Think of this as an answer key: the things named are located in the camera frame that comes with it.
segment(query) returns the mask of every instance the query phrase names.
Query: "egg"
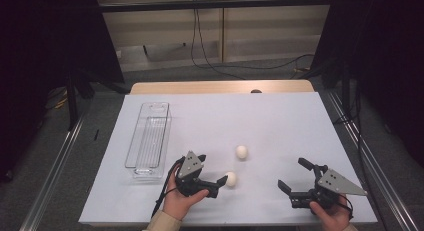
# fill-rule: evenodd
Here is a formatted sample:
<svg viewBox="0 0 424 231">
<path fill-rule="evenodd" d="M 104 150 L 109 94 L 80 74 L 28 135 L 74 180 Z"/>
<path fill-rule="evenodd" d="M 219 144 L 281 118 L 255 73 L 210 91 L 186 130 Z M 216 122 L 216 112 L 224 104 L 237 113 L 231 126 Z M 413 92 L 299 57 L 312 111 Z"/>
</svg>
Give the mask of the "egg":
<svg viewBox="0 0 424 231">
<path fill-rule="evenodd" d="M 236 148 L 236 155 L 239 159 L 246 159 L 248 154 L 246 146 L 239 145 Z"/>
<path fill-rule="evenodd" d="M 227 185 L 228 187 L 234 187 L 234 185 L 236 185 L 236 182 L 237 182 L 236 174 L 234 172 L 227 172 L 225 175 L 228 176 L 227 182 L 225 183 L 225 185 Z"/>
</svg>

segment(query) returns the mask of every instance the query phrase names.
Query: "floor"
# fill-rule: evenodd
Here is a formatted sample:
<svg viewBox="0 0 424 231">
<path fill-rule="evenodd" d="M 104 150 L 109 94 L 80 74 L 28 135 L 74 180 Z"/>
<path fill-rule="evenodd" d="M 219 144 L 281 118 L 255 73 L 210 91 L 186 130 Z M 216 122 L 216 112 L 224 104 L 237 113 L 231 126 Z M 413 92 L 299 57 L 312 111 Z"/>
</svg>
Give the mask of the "floor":
<svg viewBox="0 0 424 231">
<path fill-rule="evenodd" d="M 281 66 L 282 60 L 291 60 L 303 54 L 314 53 L 317 39 L 310 37 L 305 39 L 302 45 L 293 45 L 290 40 L 267 40 L 263 42 L 234 41 L 231 45 L 233 53 L 228 59 L 233 61 L 232 65 L 255 67 Z M 203 45 L 208 60 L 214 66 L 219 63 L 216 44 L 213 42 Z M 143 47 L 121 47 L 117 48 L 117 55 L 124 72 L 127 85 L 140 80 L 219 80 L 222 74 L 204 71 L 193 66 L 191 58 L 191 44 L 173 44 L 168 46 L 146 46 L 147 56 Z M 203 56 L 200 44 L 193 45 L 194 61 L 203 67 L 208 67 Z M 304 72 L 303 68 L 308 68 L 312 57 L 307 56 L 292 62 L 289 65 L 281 66 L 277 70 L 250 70 L 238 68 L 220 68 L 243 77 L 255 79 L 266 77 L 296 78 Z M 331 102 L 331 93 L 339 92 L 338 84 L 333 90 L 323 88 L 320 78 L 310 80 L 320 95 L 332 120 L 339 117 L 337 109 Z M 139 230 L 136 228 L 92 228 L 87 225 L 78 224 L 78 218 L 85 199 L 90 191 L 91 184 L 95 178 L 98 165 L 100 165 L 102 155 L 107 147 L 108 138 L 113 131 L 114 122 L 119 114 L 119 104 L 123 101 L 123 96 L 111 92 L 102 86 L 93 84 L 97 93 L 93 100 L 78 98 L 80 111 L 87 109 L 85 121 L 79 130 L 78 140 L 67 143 L 71 146 L 72 152 L 58 156 L 58 151 L 63 149 L 63 141 L 69 133 L 67 104 L 62 108 L 52 108 L 62 97 L 63 90 L 52 91 L 53 96 L 47 107 L 51 108 L 43 120 L 43 125 L 34 137 L 26 155 L 23 156 L 14 170 L 14 180 L 10 183 L 2 183 L 0 186 L 0 230 Z M 344 124 L 335 125 L 335 129 L 345 146 L 348 157 L 352 165 L 358 172 L 358 177 L 364 182 L 368 177 L 368 184 L 364 186 L 374 190 L 373 198 L 370 202 L 379 217 L 379 223 L 358 225 L 359 230 L 419 230 L 424 227 L 422 213 L 424 213 L 424 169 L 420 167 L 403 147 L 401 140 L 396 135 L 387 131 L 384 120 L 369 104 L 366 98 L 362 99 L 362 135 L 366 144 L 373 152 L 375 159 L 384 171 L 387 179 L 394 190 L 395 196 L 402 201 L 402 205 L 411 214 L 417 225 L 417 229 L 406 229 L 402 226 L 393 214 L 394 207 L 388 203 L 387 194 L 381 191 L 379 182 L 375 180 L 373 173 L 365 169 L 365 174 L 361 170 L 361 162 L 355 142 L 347 131 Z M 47 177 L 51 177 L 52 166 L 58 159 L 63 161 L 64 166 L 55 174 L 58 181 L 52 185 L 52 192 L 45 197 L 47 203 L 41 209 L 41 217 L 36 222 L 27 223 L 28 214 L 33 208 L 33 203 L 40 197 L 40 190 L 45 186 Z M 255 227 L 249 230 L 320 230 L 319 227 Z M 209 228 L 183 228 L 183 230 L 209 230 Z M 240 228 L 220 228 L 210 230 L 247 230 Z"/>
</svg>

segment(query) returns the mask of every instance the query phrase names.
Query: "gray carpet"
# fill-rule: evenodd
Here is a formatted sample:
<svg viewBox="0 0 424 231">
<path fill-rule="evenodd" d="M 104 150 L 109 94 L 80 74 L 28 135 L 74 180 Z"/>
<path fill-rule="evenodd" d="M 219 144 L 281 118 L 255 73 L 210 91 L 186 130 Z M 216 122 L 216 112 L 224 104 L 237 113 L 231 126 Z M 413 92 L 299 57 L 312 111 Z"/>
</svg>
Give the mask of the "gray carpet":
<svg viewBox="0 0 424 231">
<path fill-rule="evenodd" d="M 298 67 L 308 67 L 311 57 L 298 62 Z M 267 60 L 240 62 L 233 65 L 249 65 L 254 67 L 272 67 L 283 64 L 287 60 Z M 244 79 L 290 79 L 300 76 L 293 72 L 295 64 L 278 69 L 245 69 L 217 67 L 219 72 L 228 72 Z M 217 73 L 212 69 L 198 67 L 180 67 L 164 70 L 151 70 L 125 73 L 126 86 L 140 81 L 189 81 L 189 80 L 235 80 L 237 78 Z M 338 118 L 328 92 L 340 93 L 340 86 L 325 90 L 320 77 L 312 78 L 311 82 L 326 106 L 332 120 Z M 72 152 L 62 170 L 60 180 L 55 186 L 44 215 L 39 223 L 38 230 L 140 230 L 139 227 L 125 228 L 93 228 L 78 223 L 82 208 L 88 197 L 90 187 L 100 166 L 106 150 L 114 124 L 123 102 L 123 95 L 116 94 L 102 86 L 93 84 L 96 95 L 92 100 L 79 100 L 79 107 L 89 104 L 89 109 L 82 128 L 79 132 Z M 49 101 L 52 106 L 58 97 Z M 362 134 L 373 151 L 381 168 L 387 175 L 395 190 L 411 212 L 419 227 L 424 227 L 422 213 L 424 213 L 424 169 L 415 163 L 408 155 L 402 141 L 387 132 L 384 120 L 369 104 L 366 97 L 362 97 L 361 109 Z M 342 124 L 334 126 L 350 158 L 358 177 L 364 179 L 361 171 L 356 146 L 349 137 Z M 25 152 L 14 170 L 14 180 L 2 183 L 0 186 L 0 230 L 19 230 L 29 208 L 46 179 L 50 168 L 67 135 L 68 111 L 65 105 L 61 109 L 51 109 L 44 118 L 43 125 L 34 137 L 31 146 Z M 374 180 L 366 171 L 370 183 L 365 188 L 372 190 L 375 201 L 369 196 L 375 213 L 384 219 L 387 230 L 401 230 L 399 223 Z M 379 223 L 359 225 L 360 230 L 384 230 L 379 217 Z M 206 228 L 183 228 L 183 230 L 208 230 Z M 255 227 L 251 230 L 287 230 L 282 227 Z M 314 230 L 315 227 L 302 230 Z M 232 230 L 246 230 L 246 228 L 232 228 Z"/>
</svg>

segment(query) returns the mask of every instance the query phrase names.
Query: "table surface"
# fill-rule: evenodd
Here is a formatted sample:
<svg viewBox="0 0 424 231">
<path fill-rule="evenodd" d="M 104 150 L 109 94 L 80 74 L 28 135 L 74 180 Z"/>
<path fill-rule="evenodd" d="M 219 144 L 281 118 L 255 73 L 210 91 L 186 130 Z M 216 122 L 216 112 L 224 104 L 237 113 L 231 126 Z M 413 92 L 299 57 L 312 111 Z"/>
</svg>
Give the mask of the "table surface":
<svg viewBox="0 0 424 231">
<path fill-rule="evenodd" d="M 219 87 L 220 82 L 209 85 Z M 252 87 L 264 92 L 271 83 L 276 84 L 275 81 L 258 81 L 256 85 L 251 81 L 248 85 L 245 81 L 224 82 L 234 87 L 244 85 L 248 92 Z M 238 176 L 235 187 L 222 187 L 217 199 L 205 199 L 193 206 L 184 219 L 186 226 L 318 223 L 309 210 L 292 209 L 287 195 L 277 187 L 278 179 L 290 185 L 293 191 L 307 191 L 313 187 L 314 175 L 297 164 L 299 157 L 327 164 L 359 184 L 318 93 L 132 93 L 125 98 L 80 217 L 81 223 L 128 226 L 149 222 L 165 177 L 156 182 L 140 182 L 124 167 L 135 122 L 144 102 L 170 104 L 172 124 L 165 171 L 175 160 L 193 150 L 197 155 L 207 156 L 199 176 L 202 180 L 216 181 L 228 171 Z M 248 147 L 247 160 L 237 159 L 237 145 Z M 348 198 L 354 205 L 353 223 L 376 222 L 366 197 Z"/>
</svg>

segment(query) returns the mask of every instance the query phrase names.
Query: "beige sleeve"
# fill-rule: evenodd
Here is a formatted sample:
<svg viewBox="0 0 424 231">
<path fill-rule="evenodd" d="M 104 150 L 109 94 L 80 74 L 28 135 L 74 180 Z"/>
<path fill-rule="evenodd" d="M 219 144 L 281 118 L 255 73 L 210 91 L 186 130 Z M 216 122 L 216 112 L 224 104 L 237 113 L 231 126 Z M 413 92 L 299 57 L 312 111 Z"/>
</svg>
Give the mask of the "beige sleeve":
<svg viewBox="0 0 424 231">
<path fill-rule="evenodd" d="M 358 231 L 358 230 L 355 228 L 355 226 L 353 226 L 352 224 L 349 224 L 349 226 L 343 229 L 343 231 Z"/>
<path fill-rule="evenodd" d="M 177 220 L 168 214 L 158 210 L 150 220 L 148 231 L 178 231 L 181 226 L 181 221 Z"/>
</svg>

